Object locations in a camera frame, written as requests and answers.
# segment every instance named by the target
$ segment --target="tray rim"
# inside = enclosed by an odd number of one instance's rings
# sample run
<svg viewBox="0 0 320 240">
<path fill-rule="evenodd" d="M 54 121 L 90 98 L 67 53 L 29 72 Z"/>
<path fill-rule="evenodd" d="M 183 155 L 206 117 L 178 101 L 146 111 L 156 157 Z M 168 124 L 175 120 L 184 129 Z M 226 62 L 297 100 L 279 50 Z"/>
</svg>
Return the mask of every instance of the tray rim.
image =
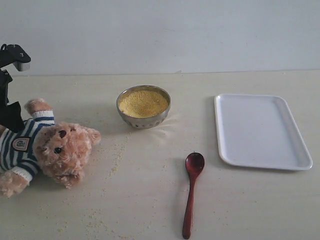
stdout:
<svg viewBox="0 0 320 240">
<path fill-rule="evenodd" d="M 286 107 L 286 110 L 289 114 L 289 117 L 291 118 L 291 121 L 294 125 L 294 128 L 301 140 L 302 143 L 302 147 L 307 155 L 307 158 L 309 160 L 309 164 L 308 166 L 305 167 L 298 167 L 298 166 L 292 166 L 292 167 L 277 167 L 277 166 L 270 166 L 270 167 L 266 167 L 266 166 L 261 166 L 261 165 L 255 165 L 255 164 L 237 164 L 234 161 L 230 161 L 227 157 L 225 157 L 222 153 L 222 148 L 221 148 L 221 132 L 220 129 L 222 128 L 222 126 L 220 126 L 219 121 L 218 121 L 218 101 L 219 98 L 223 97 L 223 96 L 239 96 L 239 97 L 264 97 L 264 98 L 276 98 L 279 99 L 280 101 L 282 101 Z M 216 126 L 216 137 L 217 137 L 217 145 L 218 145 L 218 152 L 219 152 L 219 156 L 220 158 L 227 163 L 230 166 L 235 166 L 235 167 L 244 167 L 244 168 L 257 168 L 257 169 L 273 169 L 273 170 L 287 170 L 287 171 L 306 171 L 309 170 L 313 167 L 313 160 L 312 157 L 310 155 L 310 152 L 308 150 L 308 147 L 305 143 L 305 140 L 298 128 L 298 125 L 296 123 L 296 120 L 291 112 L 291 109 L 289 107 L 289 104 L 287 103 L 287 101 L 278 95 L 272 95 L 272 94 L 245 94 L 245 93 L 220 93 L 216 96 L 214 96 L 214 116 L 215 116 L 215 126 Z"/>
</svg>

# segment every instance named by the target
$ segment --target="table surface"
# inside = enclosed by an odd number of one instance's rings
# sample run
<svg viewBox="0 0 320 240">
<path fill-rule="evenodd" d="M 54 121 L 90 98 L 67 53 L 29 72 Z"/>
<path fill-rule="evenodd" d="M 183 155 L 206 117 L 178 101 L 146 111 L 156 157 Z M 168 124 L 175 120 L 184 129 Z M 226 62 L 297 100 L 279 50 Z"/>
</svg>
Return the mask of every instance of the table surface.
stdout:
<svg viewBox="0 0 320 240">
<path fill-rule="evenodd" d="M 9 99 L 45 98 L 56 122 L 76 122 L 102 140 L 72 189 L 38 174 L 23 193 L 0 198 L 2 240 L 183 239 L 189 193 L 185 158 L 205 168 L 194 193 L 190 239 L 316 240 L 320 219 L 320 71 L 168 75 L 15 77 Z M 156 85 L 171 96 L 168 118 L 135 130 L 116 109 L 118 95 Z M 313 159 L 307 171 L 233 167 L 219 157 L 214 96 L 283 97 Z M 23 118 L 29 117 L 25 110 Z"/>
</svg>

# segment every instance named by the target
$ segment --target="wooden spoon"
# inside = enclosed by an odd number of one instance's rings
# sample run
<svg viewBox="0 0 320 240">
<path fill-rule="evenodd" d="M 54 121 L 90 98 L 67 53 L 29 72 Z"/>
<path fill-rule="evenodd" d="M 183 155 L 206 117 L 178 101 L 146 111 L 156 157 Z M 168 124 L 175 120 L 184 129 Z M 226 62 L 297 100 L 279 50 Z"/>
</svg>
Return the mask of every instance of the wooden spoon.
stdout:
<svg viewBox="0 0 320 240">
<path fill-rule="evenodd" d="M 205 159 L 198 152 L 190 153 L 185 160 L 185 168 L 189 175 L 189 180 L 190 180 L 190 190 L 189 190 L 188 202 L 186 204 L 183 228 L 182 228 L 182 236 L 184 239 L 189 239 L 191 235 L 192 216 L 193 216 L 193 208 L 194 208 L 194 188 L 195 188 L 196 179 L 200 175 L 204 167 L 205 167 Z"/>
</svg>

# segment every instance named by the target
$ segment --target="metal bowl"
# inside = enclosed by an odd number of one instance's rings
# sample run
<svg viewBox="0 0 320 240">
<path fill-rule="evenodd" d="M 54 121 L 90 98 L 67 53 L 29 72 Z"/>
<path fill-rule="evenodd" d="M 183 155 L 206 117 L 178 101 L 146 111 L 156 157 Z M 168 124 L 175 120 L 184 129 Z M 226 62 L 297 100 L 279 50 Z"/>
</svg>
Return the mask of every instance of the metal bowl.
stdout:
<svg viewBox="0 0 320 240">
<path fill-rule="evenodd" d="M 161 94 L 168 102 L 168 107 L 163 112 L 159 113 L 158 115 L 151 116 L 151 117 L 139 118 L 139 117 L 132 117 L 132 116 L 124 114 L 119 109 L 119 105 L 120 105 L 121 101 L 123 101 L 123 99 L 125 99 L 128 95 L 130 95 L 134 92 L 140 91 L 140 90 L 154 91 L 154 92 Z M 153 128 L 153 127 L 161 124 L 168 116 L 168 113 L 170 110 L 170 104 L 171 104 L 171 99 L 170 99 L 169 94 L 165 90 L 163 90 L 162 88 L 157 87 L 157 86 L 152 86 L 152 85 L 139 85 L 139 86 L 131 87 L 131 88 L 125 90 L 124 92 L 122 92 L 116 100 L 116 108 L 118 110 L 118 113 L 122 117 L 122 119 L 128 125 L 136 128 L 136 129 L 150 129 L 150 128 Z"/>
</svg>

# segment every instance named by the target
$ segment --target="striped shirt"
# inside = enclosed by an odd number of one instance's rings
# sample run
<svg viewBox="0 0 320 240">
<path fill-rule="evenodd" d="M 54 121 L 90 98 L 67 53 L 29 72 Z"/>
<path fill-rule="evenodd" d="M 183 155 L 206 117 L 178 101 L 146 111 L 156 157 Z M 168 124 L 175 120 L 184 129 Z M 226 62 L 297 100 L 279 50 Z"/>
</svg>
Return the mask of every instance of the striped shirt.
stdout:
<svg viewBox="0 0 320 240">
<path fill-rule="evenodd" d="M 17 133 L 6 129 L 0 137 L 0 173 L 12 170 L 31 181 L 40 171 L 33 151 L 36 135 L 42 127 L 55 124 L 53 111 L 38 111 L 23 121 L 25 128 Z"/>
</svg>

